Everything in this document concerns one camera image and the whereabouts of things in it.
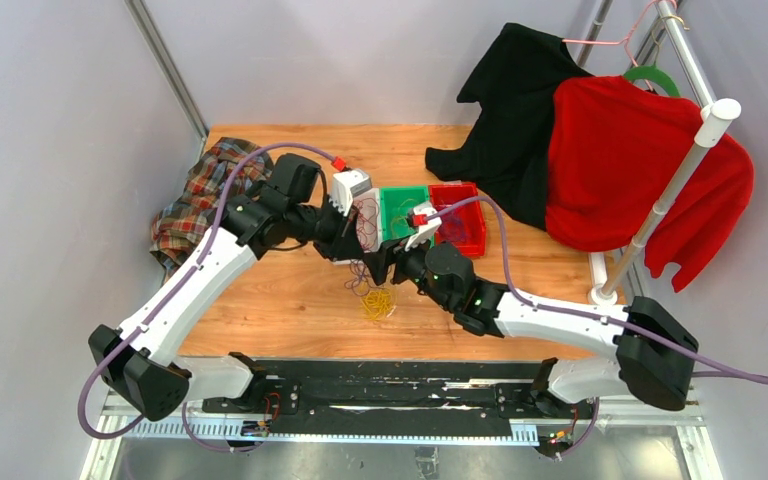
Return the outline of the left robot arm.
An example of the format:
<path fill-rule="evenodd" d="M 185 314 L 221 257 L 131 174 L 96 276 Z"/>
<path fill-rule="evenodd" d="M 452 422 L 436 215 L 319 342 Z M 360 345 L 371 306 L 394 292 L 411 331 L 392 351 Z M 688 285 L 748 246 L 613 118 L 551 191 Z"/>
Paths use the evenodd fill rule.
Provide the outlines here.
<path fill-rule="evenodd" d="M 159 421 L 185 402 L 227 398 L 243 413 L 258 411 L 266 386 L 242 354 L 188 359 L 178 351 L 207 309 L 246 270 L 288 239 L 313 244 L 328 260 L 359 259 L 356 197 L 372 187 L 360 169 L 334 174 L 321 206 L 309 203 L 320 166 L 288 153 L 270 178 L 219 209 L 195 251 L 137 313 L 116 329 L 98 327 L 89 338 L 100 375 L 140 415 Z"/>

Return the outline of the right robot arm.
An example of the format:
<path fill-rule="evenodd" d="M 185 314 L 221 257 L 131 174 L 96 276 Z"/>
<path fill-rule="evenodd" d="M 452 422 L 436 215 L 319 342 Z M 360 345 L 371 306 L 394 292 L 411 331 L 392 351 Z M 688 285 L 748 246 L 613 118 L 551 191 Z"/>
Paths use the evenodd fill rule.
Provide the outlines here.
<path fill-rule="evenodd" d="M 389 242 L 363 262 L 376 284 L 413 283 L 473 335 L 543 339 L 590 352 L 581 361 L 542 362 L 531 400 L 544 416 L 624 394 L 666 411 L 685 406 L 698 342 L 654 299 L 598 306 L 535 296 L 477 276 L 472 261 L 447 243 L 406 249 Z"/>

